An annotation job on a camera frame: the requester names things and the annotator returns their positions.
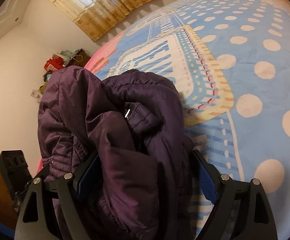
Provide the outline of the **dark purple quilted jacket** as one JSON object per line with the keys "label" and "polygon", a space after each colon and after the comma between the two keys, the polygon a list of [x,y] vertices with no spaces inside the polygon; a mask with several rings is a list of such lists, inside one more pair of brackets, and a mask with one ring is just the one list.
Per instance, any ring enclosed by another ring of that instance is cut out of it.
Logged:
{"label": "dark purple quilted jacket", "polygon": [[102,188],[84,207],[90,236],[192,239],[194,145],[169,79],[135,69],[104,80],[77,66],[58,70],[39,105],[38,142],[50,179],[100,157]]}

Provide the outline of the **white greeting card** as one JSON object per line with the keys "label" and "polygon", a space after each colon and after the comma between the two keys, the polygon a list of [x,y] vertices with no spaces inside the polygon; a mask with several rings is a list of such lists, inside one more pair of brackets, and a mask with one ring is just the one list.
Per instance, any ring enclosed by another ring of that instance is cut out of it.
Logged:
{"label": "white greeting card", "polygon": [[37,102],[41,102],[42,94],[39,90],[32,90],[31,95],[32,98],[34,98]]}

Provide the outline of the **green cloth on desk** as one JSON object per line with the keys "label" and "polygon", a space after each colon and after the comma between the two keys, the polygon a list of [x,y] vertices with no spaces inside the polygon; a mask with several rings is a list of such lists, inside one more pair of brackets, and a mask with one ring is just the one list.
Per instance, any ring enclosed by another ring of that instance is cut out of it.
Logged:
{"label": "green cloth on desk", "polygon": [[48,72],[46,72],[46,74],[44,74],[44,76],[43,76],[44,84],[41,85],[41,86],[39,87],[39,89],[38,89],[38,91],[39,91],[41,94],[44,93],[44,91],[45,91],[45,89],[46,89],[46,86],[47,86],[47,84],[48,84],[48,82],[49,82],[49,80],[50,80],[51,75],[52,75],[52,71],[51,71],[51,70],[49,70]]}

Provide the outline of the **red gift box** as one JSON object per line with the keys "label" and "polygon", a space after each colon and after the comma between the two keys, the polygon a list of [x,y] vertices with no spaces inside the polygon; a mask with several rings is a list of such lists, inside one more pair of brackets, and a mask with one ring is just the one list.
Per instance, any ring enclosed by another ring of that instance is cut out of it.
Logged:
{"label": "red gift box", "polygon": [[44,65],[44,69],[48,72],[63,69],[63,59],[61,57],[49,59]]}

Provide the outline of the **brown wooden desk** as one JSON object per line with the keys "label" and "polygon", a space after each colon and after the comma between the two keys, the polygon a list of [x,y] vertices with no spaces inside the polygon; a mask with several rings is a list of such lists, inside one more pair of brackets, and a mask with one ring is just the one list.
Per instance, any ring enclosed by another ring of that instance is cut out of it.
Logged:
{"label": "brown wooden desk", "polygon": [[88,51],[84,49],[78,49],[66,62],[65,67],[70,67],[70,66],[84,67],[90,59],[91,59],[91,54]]}

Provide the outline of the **pink and blue bed blanket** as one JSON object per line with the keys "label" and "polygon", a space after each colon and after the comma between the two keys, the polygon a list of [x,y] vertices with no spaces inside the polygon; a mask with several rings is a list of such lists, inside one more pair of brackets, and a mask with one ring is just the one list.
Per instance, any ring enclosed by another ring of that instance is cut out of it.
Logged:
{"label": "pink and blue bed blanket", "polygon": [[278,239],[290,239],[290,4],[180,0],[134,23],[84,67],[101,80],[155,73],[178,91],[192,195],[192,239],[212,211],[192,177],[198,150],[220,173],[267,195]]}

